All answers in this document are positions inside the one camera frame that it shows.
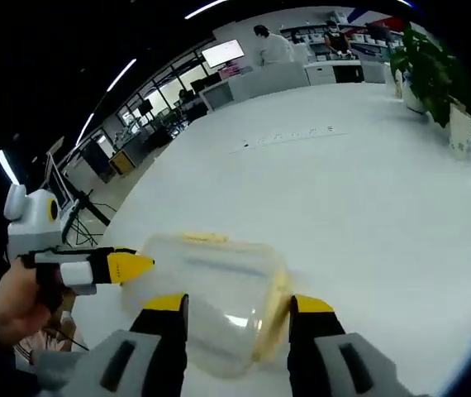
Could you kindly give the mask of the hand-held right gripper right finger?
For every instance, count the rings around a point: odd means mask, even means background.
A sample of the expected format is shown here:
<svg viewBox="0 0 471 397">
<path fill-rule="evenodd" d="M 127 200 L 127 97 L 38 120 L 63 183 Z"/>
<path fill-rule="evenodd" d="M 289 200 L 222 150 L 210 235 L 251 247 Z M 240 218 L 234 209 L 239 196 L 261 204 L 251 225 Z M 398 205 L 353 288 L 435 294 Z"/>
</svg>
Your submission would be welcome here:
<svg viewBox="0 0 471 397">
<path fill-rule="evenodd" d="M 347 333 L 326 302 L 290 300 L 287 367 L 294 396 L 408 396 L 395 363 L 356 332 Z"/>
</svg>

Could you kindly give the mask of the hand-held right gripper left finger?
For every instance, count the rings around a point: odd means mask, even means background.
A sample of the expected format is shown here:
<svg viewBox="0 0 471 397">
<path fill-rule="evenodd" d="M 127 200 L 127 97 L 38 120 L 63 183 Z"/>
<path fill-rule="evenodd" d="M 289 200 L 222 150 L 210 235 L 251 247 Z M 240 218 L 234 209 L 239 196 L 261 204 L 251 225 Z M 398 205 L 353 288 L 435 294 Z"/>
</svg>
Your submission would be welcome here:
<svg viewBox="0 0 471 397">
<path fill-rule="evenodd" d="M 188 364 L 188 295 L 147 302 L 128 331 L 83 352 L 36 356 L 39 396 L 180 396 Z"/>
</svg>

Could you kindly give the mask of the person's left hand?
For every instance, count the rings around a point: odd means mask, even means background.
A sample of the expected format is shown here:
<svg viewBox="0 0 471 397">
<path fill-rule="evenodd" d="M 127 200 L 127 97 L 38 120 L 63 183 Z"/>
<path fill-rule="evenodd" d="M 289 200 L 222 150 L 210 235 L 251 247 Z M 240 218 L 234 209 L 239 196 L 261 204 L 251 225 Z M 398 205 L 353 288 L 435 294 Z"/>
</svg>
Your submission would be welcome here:
<svg viewBox="0 0 471 397">
<path fill-rule="evenodd" d="M 0 280 L 0 343 L 17 344 L 50 321 L 51 312 L 38 299 L 39 292 L 36 269 L 20 256 L 11 261 Z"/>
</svg>

